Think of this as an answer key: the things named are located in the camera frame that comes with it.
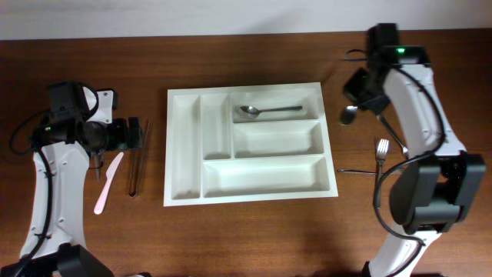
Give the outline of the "steel fork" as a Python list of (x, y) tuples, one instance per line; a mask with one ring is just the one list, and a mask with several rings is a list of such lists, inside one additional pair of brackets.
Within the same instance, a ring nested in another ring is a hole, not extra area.
[(387, 152), (389, 150), (389, 141), (385, 138), (382, 138), (377, 143), (377, 148), (375, 152), (375, 159), (377, 163), (377, 178), (374, 185), (374, 197), (373, 197), (373, 207), (376, 209), (381, 206), (381, 200), (378, 196), (379, 190), (379, 180), (383, 174), (383, 165), (386, 160)]

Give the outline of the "white plastic knife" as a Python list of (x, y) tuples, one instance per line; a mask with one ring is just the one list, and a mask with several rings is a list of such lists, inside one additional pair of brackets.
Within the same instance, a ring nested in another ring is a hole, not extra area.
[(98, 201), (95, 203), (95, 207), (93, 210), (93, 212), (96, 215), (100, 215), (104, 211), (105, 203), (107, 202), (108, 193), (109, 193), (109, 190), (111, 188), (113, 178), (115, 177), (115, 174), (118, 170), (118, 167), (119, 167), (120, 162), (121, 162), (123, 157), (124, 157), (124, 153), (119, 152), (115, 156), (115, 158), (112, 160), (111, 164), (109, 165), (109, 167), (106, 171), (106, 182), (105, 182), (105, 185), (101, 191), (100, 196), (98, 197)]

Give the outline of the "small steel teaspoon right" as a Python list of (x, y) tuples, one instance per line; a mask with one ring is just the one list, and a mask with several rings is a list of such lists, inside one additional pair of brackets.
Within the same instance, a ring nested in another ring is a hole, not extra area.
[(99, 182), (101, 180), (101, 167), (104, 165), (104, 156), (102, 152), (93, 153), (93, 162), (93, 169), (95, 170), (96, 181)]

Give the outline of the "steel tablespoon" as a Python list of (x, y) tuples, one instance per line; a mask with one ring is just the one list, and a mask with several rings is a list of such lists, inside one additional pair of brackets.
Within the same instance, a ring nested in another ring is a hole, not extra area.
[(288, 106), (288, 107), (281, 107), (281, 108), (266, 108), (266, 109), (258, 109), (253, 106), (241, 106), (238, 109), (238, 113), (240, 116), (244, 118), (252, 118), (255, 119), (257, 118), (261, 113), (265, 112), (289, 112), (289, 111), (302, 111), (303, 106), (302, 105), (296, 105), (296, 106)]
[(342, 125), (350, 125), (354, 122), (354, 120), (357, 118), (357, 106), (349, 105), (347, 106), (340, 115), (340, 123)]

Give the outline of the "steel fork horizontal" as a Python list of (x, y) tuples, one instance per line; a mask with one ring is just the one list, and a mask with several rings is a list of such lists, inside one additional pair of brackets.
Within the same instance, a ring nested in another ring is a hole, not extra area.
[[(365, 174), (365, 175), (377, 175), (377, 174), (379, 174), (378, 172), (355, 170), (355, 169), (338, 169), (337, 172), (352, 173), (352, 174)], [(402, 172), (403, 172), (403, 169), (397, 169), (397, 170), (391, 172), (391, 175), (399, 175)]]

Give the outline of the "steel fork slanted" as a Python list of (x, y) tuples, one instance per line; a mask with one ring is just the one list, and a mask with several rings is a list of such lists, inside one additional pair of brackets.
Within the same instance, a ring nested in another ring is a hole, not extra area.
[(405, 159), (409, 159), (407, 147), (404, 145), (404, 143), (401, 141), (400, 137), (397, 135), (397, 133), (393, 130), (393, 128), (387, 122), (385, 117), (382, 114), (380, 114), (380, 115), (377, 115), (377, 119), (385, 127), (385, 129), (390, 134), (390, 136), (394, 139), (394, 141), (399, 145), (399, 147), (401, 149), (402, 156)]

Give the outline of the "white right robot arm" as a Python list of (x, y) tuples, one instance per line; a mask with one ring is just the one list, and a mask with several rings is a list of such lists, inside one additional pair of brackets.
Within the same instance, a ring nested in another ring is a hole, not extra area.
[(362, 274), (409, 276), (427, 247), (465, 220), (486, 164), (454, 134), (424, 47), (369, 46), (363, 54), (367, 67), (344, 92), (355, 108), (376, 115), (393, 105), (407, 157), (378, 174), (373, 209), (387, 238)]

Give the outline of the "white cutlery tray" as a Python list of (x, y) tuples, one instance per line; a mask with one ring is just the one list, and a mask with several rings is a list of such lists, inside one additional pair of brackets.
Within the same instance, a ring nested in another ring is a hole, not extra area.
[[(239, 115), (302, 105), (302, 111)], [(317, 82), (171, 89), (164, 204), (207, 205), (337, 196)]]

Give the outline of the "long steel tongs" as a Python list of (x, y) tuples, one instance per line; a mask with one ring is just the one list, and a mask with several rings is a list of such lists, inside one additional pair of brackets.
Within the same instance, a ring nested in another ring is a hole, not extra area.
[(141, 130), (140, 143), (141, 146), (131, 150), (131, 173), (128, 195), (134, 198), (138, 195), (143, 171), (145, 168), (145, 160), (147, 155), (149, 133), (151, 129), (151, 120), (148, 118), (145, 127)]

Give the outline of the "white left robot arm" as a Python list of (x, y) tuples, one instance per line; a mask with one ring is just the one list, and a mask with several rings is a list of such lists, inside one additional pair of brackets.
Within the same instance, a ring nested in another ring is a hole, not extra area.
[(18, 263), (3, 276), (111, 276), (87, 249), (83, 227), (85, 177), (92, 155), (116, 151), (107, 169), (114, 178), (126, 150), (142, 147), (135, 117), (113, 118), (118, 95), (82, 82), (48, 87), (50, 108), (29, 138), (35, 163), (35, 198)]

